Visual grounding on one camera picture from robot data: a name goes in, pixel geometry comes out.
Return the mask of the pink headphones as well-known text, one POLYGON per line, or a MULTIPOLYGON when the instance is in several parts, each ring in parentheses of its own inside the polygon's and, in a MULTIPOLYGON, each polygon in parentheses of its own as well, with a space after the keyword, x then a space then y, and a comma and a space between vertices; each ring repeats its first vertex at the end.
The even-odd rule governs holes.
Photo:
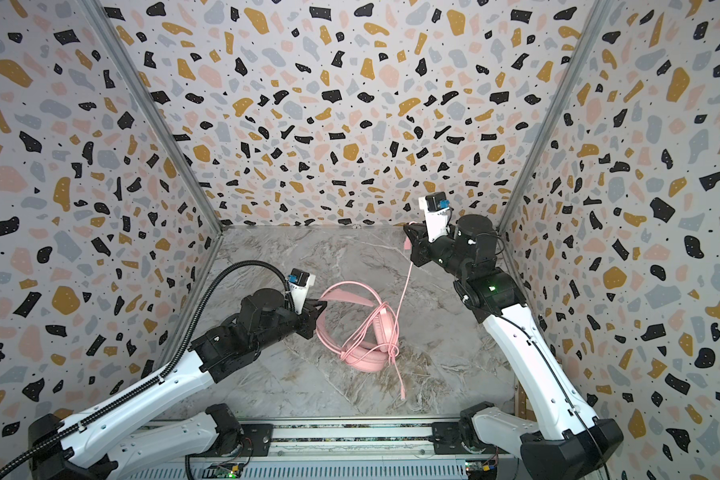
POLYGON ((348 366, 366 373, 376 373, 387 365, 397 368, 400 353, 400 327, 397 313, 370 286, 356 281, 342 281, 327 288, 323 302, 338 302, 372 307, 358 328, 341 344, 329 334, 323 311, 316 321, 321 343, 348 366))

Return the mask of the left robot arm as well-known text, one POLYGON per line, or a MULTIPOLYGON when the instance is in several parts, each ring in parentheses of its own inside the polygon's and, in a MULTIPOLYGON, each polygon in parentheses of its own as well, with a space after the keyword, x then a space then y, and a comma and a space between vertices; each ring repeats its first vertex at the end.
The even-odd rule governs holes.
POLYGON ((178 457, 222 456, 252 449, 225 404, 176 424, 145 424, 179 401, 221 383, 291 334, 313 336, 324 300, 305 299, 300 312, 265 288, 246 296, 238 313, 193 340, 178 363, 164 367, 88 411, 65 420, 48 414, 30 427, 34 479, 123 479, 178 457))

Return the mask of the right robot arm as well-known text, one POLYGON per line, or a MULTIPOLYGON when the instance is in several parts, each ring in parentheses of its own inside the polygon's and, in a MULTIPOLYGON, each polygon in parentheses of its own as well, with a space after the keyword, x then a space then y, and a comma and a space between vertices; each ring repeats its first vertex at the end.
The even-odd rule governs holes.
POLYGON ((464 449, 489 447, 517 458, 533 479, 608 479, 608 459, 624 440, 617 422, 599 417, 551 353, 513 277, 498 264, 506 245, 492 222, 465 215, 430 215, 404 225, 417 267, 428 263, 454 278, 460 302, 501 349, 530 401, 525 420, 482 402, 463 410, 458 438, 464 449))

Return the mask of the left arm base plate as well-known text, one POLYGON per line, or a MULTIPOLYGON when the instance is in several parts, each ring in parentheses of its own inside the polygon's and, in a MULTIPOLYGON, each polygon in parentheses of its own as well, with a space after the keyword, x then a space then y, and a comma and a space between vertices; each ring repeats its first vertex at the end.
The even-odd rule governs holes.
POLYGON ((269 454, 273 424, 244 423, 239 427, 218 427, 217 430, 216 440, 203 455, 266 457, 269 454))

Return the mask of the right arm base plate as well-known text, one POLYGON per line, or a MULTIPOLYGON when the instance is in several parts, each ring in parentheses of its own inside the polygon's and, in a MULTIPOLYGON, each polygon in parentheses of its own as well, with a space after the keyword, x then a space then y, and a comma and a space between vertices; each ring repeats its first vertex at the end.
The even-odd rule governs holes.
POLYGON ((490 444, 482 442, 463 421, 434 422, 431 430, 436 455, 479 455, 493 449, 490 444))

